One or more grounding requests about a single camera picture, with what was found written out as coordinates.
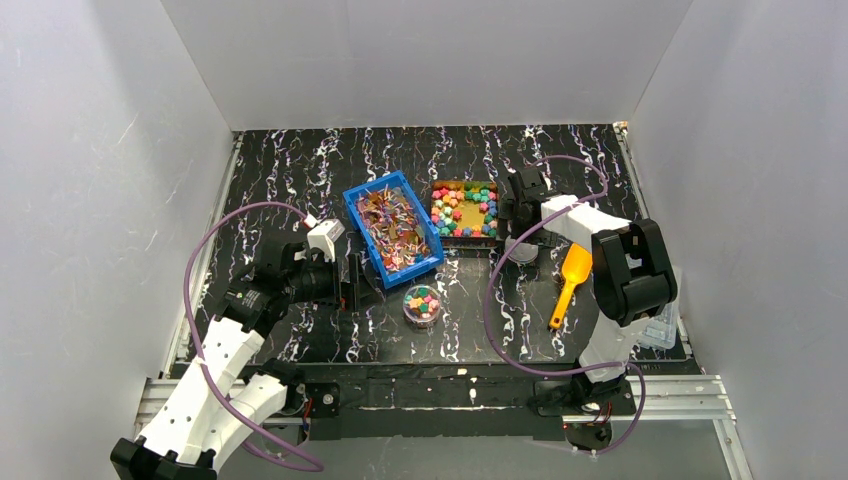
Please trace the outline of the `square tin of star candies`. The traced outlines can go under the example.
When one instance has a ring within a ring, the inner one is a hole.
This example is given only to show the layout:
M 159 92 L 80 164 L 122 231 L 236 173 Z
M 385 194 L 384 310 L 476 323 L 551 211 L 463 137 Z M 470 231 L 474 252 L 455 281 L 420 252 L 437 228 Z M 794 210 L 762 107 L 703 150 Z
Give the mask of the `square tin of star candies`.
M 489 249 L 497 243 L 499 189 L 494 182 L 431 183 L 431 220 L 448 249 Z

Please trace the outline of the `clear round plastic jar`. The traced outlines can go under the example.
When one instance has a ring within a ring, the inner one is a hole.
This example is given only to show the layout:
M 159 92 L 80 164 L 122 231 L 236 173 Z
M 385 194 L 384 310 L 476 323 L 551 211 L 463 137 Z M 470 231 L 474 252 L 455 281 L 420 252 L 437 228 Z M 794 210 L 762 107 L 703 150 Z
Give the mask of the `clear round plastic jar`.
M 430 328 L 436 324 L 443 311 L 437 290 L 428 285 L 414 285 L 403 297 L 406 320 L 416 328 Z

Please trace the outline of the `blue plastic candy bin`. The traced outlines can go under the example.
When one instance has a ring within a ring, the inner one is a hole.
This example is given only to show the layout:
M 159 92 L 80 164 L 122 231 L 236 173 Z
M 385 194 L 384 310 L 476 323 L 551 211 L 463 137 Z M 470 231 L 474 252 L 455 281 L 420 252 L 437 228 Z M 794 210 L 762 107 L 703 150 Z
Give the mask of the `blue plastic candy bin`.
M 410 282 L 443 263 L 436 226 L 402 172 L 352 187 L 343 198 L 384 288 Z

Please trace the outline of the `orange plastic scoop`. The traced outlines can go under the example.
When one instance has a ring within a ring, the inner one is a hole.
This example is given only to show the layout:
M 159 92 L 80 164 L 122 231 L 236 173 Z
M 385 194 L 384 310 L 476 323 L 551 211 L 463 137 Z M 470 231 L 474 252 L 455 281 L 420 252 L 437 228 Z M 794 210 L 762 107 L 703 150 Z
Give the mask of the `orange plastic scoop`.
M 588 280 L 592 264 L 592 254 L 579 244 L 572 243 L 561 265 L 560 276 L 564 284 L 548 322 L 549 329 L 563 328 L 574 291 Z

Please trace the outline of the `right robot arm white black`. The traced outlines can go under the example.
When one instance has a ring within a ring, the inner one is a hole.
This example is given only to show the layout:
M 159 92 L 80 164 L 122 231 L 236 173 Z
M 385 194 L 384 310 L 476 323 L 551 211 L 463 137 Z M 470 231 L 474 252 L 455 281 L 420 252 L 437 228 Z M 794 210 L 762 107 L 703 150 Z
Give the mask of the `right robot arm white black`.
M 601 414 L 623 392 L 626 363 L 639 335 L 677 297 L 677 281 L 662 232 L 651 219 L 631 221 L 606 214 L 574 195 L 550 188 L 536 167 L 508 177 L 510 190 L 501 197 L 497 235 L 508 260 L 528 264 L 539 249 L 557 237 L 570 241 L 567 261 L 578 275 L 565 276 L 565 286 L 549 326 L 558 329 L 578 282 L 591 280 L 598 319 L 578 357 L 578 373 L 535 393 L 530 404 L 543 414 L 567 410 Z

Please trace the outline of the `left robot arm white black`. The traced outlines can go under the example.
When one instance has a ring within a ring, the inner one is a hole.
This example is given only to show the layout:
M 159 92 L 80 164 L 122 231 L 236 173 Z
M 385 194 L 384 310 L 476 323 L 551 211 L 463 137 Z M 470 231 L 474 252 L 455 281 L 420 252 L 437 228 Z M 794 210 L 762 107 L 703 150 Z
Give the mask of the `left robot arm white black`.
M 122 479 L 214 479 L 258 426 L 290 408 L 305 414 L 318 388 L 292 363 L 247 367 L 298 303 L 352 312 L 375 293 L 359 253 L 331 261 L 318 247 L 273 243 L 232 279 L 195 358 L 161 409 L 110 461 Z

